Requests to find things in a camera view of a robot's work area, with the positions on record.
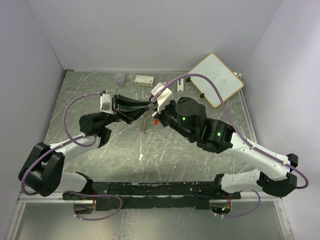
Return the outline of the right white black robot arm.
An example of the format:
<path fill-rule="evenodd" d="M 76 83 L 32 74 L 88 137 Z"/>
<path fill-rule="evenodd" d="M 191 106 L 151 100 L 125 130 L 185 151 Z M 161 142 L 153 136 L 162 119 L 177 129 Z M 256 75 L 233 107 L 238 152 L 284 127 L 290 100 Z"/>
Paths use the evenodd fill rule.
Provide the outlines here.
<path fill-rule="evenodd" d="M 218 199 L 240 191 L 261 190 L 274 197 L 285 197 L 296 190 L 298 179 L 291 167 L 298 165 L 298 157 L 281 155 L 266 148 L 257 149 L 254 142 L 241 138 L 229 124 L 208 118 L 204 105 L 190 97 L 171 100 L 156 109 L 157 118 L 190 143 L 215 154 L 226 154 L 248 163 L 254 169 L 237 174 L 218 174 L 212 193 Z"/>

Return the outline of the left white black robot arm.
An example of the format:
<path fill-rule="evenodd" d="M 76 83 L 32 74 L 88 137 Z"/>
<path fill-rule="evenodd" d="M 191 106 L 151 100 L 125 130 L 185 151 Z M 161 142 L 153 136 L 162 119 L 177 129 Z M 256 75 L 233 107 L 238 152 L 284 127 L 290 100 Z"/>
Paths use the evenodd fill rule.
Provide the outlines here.
<path fill-rule="evenodd" d="M 75 192 L 83 200 L 89 199 L 94 192 L 93 180 L 79 171 L 64 172 L 65 164 L 106 145 L 112 133 L 108 125 L 117 122 L 131 124 L 151 107 L 149 101 L 120 94 L 92 92 L 82 97 L 91 96 L 100 96 L 100 111 L 79 118 L 79 135 L 71 136 L 66 131 L 68 139 L 65 141 L 39 142 L 33 147 L 18 174 L 24 194 L 47 197 L 56 191 L 67 191 Z"/>

